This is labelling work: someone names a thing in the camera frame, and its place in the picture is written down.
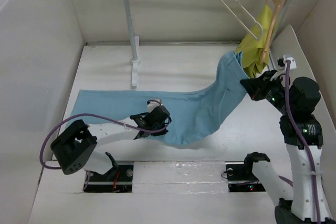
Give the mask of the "light blue trousers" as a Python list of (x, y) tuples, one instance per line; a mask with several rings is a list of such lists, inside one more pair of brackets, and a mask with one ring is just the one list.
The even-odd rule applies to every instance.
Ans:
[(168, 133), (156, 137), (167, 145), (189, 145), (215, 133), (241, 103), (248, 79), (242, 69), (243, 53), (230, 51), (218, 63), (215, 81), (194, 92), (80, 90), (72, 115), (91, 113), (115, 120), (145, 112), (147, 101), (162, 100), (171, 114)]

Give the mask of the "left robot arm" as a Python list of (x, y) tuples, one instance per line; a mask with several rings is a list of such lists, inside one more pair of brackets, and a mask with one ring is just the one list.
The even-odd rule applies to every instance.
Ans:
[(121, 121), (106, 118), (103, 124), (86, 124), (82, 119), (73, 121), (50, 145), (63, 173), (70, 175), (84, 169), (88, 175), (114, 180), (119, 165), (109, 152), (102, 150), (104, 145), (168, 132), (171, 117), (165, 106), (150, 100), (148, 109)]

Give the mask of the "white plastic hanger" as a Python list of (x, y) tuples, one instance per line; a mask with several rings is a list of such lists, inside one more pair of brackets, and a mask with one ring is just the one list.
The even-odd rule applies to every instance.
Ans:
[(231, 13), (234, 19), (242, 26), (242, 28), (250, 34), (253, 39), (260, 41), (264, 34), (263, 27), (260, 22), (250, 13), (242, 4), (241, 0), (219, 0), (224, 7)]

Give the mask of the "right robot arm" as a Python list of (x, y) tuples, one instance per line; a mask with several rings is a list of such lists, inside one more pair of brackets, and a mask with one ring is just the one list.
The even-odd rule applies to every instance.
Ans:
[(267, 100), (280, 113), (280, 130), (289, 154), (292, 179), (279, 176), (264, 153), (244, 159), (243, 173), (257, 178), (275, 206), (276, 223), (335, 223), (322, 186), (322, 127), (313, 115), (321, 99), (319, 85), (308, 77), (291, 81), (287, 74), (241, 80), (253, 101)]

